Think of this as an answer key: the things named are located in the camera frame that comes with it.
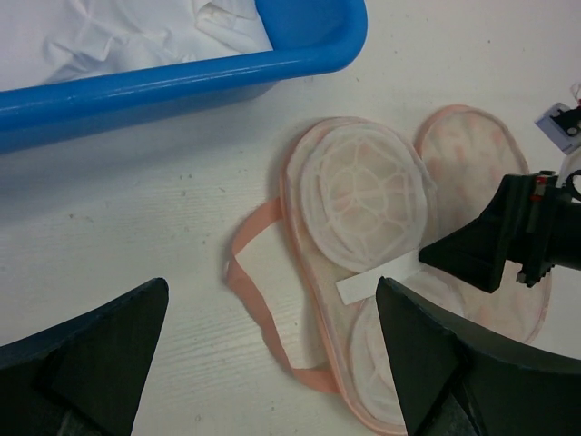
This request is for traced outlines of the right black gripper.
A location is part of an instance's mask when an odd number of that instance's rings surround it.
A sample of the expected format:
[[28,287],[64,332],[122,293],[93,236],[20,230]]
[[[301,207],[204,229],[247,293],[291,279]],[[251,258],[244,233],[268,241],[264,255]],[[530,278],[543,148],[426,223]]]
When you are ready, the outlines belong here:
[[419,260],[487,293],[499,288],[508,260],[522,264],[517,281],[529,288],[555,266],[578,271],[579,180],[578,170],[563,183],[552,172],[506,175],[476,219],[422,248]]

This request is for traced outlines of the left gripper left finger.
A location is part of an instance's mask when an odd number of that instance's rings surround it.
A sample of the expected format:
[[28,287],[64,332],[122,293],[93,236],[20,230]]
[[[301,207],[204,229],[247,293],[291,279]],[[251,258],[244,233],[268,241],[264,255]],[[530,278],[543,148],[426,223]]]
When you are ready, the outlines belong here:
[[168,302],[168,283],[151,279],[2,346],[2,434],[131,434]]

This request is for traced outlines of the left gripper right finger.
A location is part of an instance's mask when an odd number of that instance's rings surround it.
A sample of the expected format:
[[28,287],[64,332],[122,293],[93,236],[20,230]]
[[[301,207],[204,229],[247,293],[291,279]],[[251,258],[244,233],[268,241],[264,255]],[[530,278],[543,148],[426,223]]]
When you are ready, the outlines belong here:
[[376,301],[409,435],[577,435],[580,362],[438,307],[393,279]]

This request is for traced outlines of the floral mesh laundry bag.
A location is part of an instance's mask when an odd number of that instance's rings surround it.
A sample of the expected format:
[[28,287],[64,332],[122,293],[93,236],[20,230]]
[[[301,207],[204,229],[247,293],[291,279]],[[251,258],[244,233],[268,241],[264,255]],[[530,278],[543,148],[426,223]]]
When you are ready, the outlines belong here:
[[[379,267],[475,219],[506,174],[527,161],[494,115],[466,105],[436,111],[414,142],[383,124],[332,117],[291,147],[280,194],[242,224],[231,243],[227,283],[261,328],[274,359],[297,381],[337,393],[379,435],[405,433],[373,290],[351,277],[379,278]],[[261,240],[283,240],[282,263]],[[295,367],[263,297],[263,280],[282,266],[299,274],[314,306],[324,358]]]

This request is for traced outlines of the white bra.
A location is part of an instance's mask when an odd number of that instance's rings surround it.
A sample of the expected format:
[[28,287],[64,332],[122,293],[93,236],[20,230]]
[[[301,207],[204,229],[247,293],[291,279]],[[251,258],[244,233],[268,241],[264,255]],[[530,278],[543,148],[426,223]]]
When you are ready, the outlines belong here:
[[45,81],[271,49],[253,1],[65,1],[43,44]]

